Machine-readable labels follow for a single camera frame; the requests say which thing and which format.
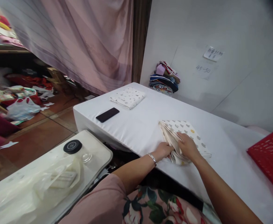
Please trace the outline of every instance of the black smartphone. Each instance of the black smartphone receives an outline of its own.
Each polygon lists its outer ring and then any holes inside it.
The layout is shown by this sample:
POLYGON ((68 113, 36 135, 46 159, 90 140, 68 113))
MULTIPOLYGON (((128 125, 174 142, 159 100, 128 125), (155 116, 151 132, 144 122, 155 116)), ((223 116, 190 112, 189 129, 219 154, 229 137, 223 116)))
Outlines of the black smartphone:
POLYGON ((117 110, 116 108, 112 108, 106 112, 104 112, 101 115, 98 115, 96 117, 97 120, 99 120, 101 123, 107 121, 108 119, 110 119, 111 117, 115 116, 117 113, 119 113, 120 111, 117 110))

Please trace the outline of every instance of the clear plastic bag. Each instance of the clear plastic bag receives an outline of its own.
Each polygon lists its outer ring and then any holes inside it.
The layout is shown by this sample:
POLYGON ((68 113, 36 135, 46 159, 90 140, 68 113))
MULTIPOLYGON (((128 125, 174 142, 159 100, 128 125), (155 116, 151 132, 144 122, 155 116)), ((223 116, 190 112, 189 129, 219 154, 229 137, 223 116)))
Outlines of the clear plastic bag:
POLYGON ((18 99, 7 107, 7 117, 15 121, 27 121, 40 111, 41 107, 36 105, 29 97, 18 99))
POLYGON ((82 163, 74 156, 65 157, 47 170, 21 179, 0 191, 0 224, 27 224, 57 206, 81 182, 82 163), (51 188, 65 171, 75 171, 75 180, 68 188, 51 188))

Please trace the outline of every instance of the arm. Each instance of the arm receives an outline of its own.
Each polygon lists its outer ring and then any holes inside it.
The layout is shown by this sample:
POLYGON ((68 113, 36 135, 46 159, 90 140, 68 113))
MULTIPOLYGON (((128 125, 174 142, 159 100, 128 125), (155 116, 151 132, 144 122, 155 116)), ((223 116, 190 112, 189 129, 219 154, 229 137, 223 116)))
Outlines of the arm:
POLYGON ((186 134, 177 132, 179 147, 198 169, 212 205, 221 222, 262 223, 241 198, 224 182, 209 163, 201 156, 194 141, 186 134))
MULTIPOLYGON (((174 150, 166 142, 158 145, 157 149, 151 154, 154 156, 156 163, 167 157, 170 152, 174 150)), ((141 158, 133 160, 119 169, 115 170, 113 174, 117 175, 122 181, 126 194, 130 194, 147 176, 147 174, 155 167, 153 159, 149 155, 144 155, 141 158)))

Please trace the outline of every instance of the white table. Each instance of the white table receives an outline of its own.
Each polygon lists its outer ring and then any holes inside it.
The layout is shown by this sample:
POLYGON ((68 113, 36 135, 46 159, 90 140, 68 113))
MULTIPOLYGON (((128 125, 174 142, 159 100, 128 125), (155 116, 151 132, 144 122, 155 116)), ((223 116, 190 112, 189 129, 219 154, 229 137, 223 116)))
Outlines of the white table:
MULTIPOLYGON (((140 156, 154 151, 159 142, 164 141, 158 126, 160 120, 189 121, 212 153, 209 164, 264 223, 273 223, 273 185, 246 153, 250 146, 264 138, 263 135, 137 83, 78 104, 73 109, 79 131, 90 130, 96 137, 118 148, 127 147, 140 156), (132 110, 109 100, 112 94, 127 87, 146 93, 132 110), (104 123, 96 119, 113 107, 120 113, 104 123)), ((164 159, 157 168, 210 203, 193 164, 178 166, 164 159)))
POLYGON ((11 195, 14 196, 14 199, 10 202, 4 201, 5 206, 0 209, 0 223, 10 223, 10 221, 17 217, 18 213, 24 214, 25 212, 21 208, 25 209, 26 212, 29 209, 32 209, 32 211, 36 209, 36 200, 34 199, 32 190, 33 184, 36 182, 36 179, 40 178, 40 174, 44 173, 54 163, 64 158, 64 145, 74 139, 79 140, 92 154, 91 160, 86 166, 83 166, 80 184, 78 184, 77 187, 74 187, 71 194, 51 210, 38 215, 35 220, 32 219, 32 222, 29 222, 28 220, 24 221, 25 219, 22 219, 22 221, 31 224, 56 223, 75 203, 78 202, 93 184, 100 172, 109 164, 113 156, 113 153, 104 144, 87 131, 78 133, 66 142, 61 143, 43 156, 0 181, 0 202, 2 202, 3 199, 6 199, 8 193, 10 193, 10 198, 13 198, 11 195))

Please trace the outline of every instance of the tiled floor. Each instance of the tiled floor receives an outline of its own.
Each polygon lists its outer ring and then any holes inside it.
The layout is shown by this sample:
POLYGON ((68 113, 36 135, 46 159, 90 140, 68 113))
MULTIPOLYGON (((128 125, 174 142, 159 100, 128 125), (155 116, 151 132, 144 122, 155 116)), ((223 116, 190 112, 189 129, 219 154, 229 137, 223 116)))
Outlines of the tiled floor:
POLYGON ((77 133, 73 106, 79 100, 60 94, 49 102, 54 105, 20 124, 21 130, 7 138, 19 143, 0 150, 0 181, 77 133))

